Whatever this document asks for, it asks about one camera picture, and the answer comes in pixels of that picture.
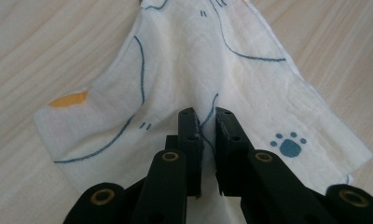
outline light wood tabletop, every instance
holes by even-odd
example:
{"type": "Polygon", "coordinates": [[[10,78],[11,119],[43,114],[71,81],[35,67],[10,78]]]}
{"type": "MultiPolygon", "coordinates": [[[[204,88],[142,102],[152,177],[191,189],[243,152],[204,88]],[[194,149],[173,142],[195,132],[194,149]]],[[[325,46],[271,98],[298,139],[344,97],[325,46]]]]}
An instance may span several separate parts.
{"type": "MultiPolygon", "coordinates": [[[[302,76],[373,152],[373,0],[252,2],[302,76]]],[[[98,77],[139,10],[138,0],[0,0],[0,223],[62,223],[78,199],[33,113],[98,77]]],[[[373,195],[373,159],[352,175],[373,195]]]]}

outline white cloth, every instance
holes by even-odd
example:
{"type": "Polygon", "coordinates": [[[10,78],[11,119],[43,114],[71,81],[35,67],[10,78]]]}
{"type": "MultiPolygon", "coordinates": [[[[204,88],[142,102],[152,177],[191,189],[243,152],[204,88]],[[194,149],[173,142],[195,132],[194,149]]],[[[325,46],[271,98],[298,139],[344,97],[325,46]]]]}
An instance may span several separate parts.
{"type": "Polygon", "coordinates": [[[277,153],[321,193],[371,157],[247,1],[143,1],[116,59],[72,93],[37,111],[35,123],[81,191],[146,176],[166,135],[177,134],[178,112],[194,107],[207,141],[202,197],[188,200],[188,223],[239,223],[214,177],[216,106],[234,112],[255,148],[277,153]]]}

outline paw pad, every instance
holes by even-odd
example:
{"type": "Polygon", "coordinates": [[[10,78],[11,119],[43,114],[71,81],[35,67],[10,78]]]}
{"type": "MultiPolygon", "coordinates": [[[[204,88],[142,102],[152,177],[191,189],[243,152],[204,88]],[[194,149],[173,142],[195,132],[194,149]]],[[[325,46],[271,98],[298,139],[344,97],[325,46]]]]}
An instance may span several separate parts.
{"type": "MultiPolygon", "coordinates": [[[[282,141],[280,144],[280,152],[289,158],[297,157],[302,151],[302,147],[300,145],[307,143],[305,138],[297,139],[297,133],[290,133],[290,137],[285,138],[284,140],[282,134],[276,133],[276,138],[282,141]]],[[[271,141],[270,145],[277,147],[279,144],[276,141],[271,141]]]]}

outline wood grain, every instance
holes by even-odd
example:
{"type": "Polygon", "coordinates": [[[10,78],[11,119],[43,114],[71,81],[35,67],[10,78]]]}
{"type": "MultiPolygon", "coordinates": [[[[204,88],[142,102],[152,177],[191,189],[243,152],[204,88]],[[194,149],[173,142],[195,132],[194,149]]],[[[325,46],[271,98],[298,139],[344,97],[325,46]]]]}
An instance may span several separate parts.
{"type": "MultiPolygon", "coordinates": [[[[301,74],[373,151],[373,0],[253,0],[301,74]]],[[[0,0],[0,223],[61,223],[78,193],[32,115],[114,59],[137,0],[0,0]]],[[[373,160],[354,173],[373,195],[373,160]]]]}

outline wooden surface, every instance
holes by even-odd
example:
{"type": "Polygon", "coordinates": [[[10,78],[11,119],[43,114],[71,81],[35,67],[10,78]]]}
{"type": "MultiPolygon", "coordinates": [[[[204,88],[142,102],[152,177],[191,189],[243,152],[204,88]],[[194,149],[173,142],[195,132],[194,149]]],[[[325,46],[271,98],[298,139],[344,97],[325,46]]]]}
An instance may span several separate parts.
{"type": "MultiPolygon", "coordinates": [[[[301,74],[373,152],[373,0],[254,0],[301,74]]],[[[78,193],[33,124],[114,59],[137,0],[0,0],[0,223],[61,223],[78,193]]],[[[354,172],[373,195],[373,160],[354,172]]]]}

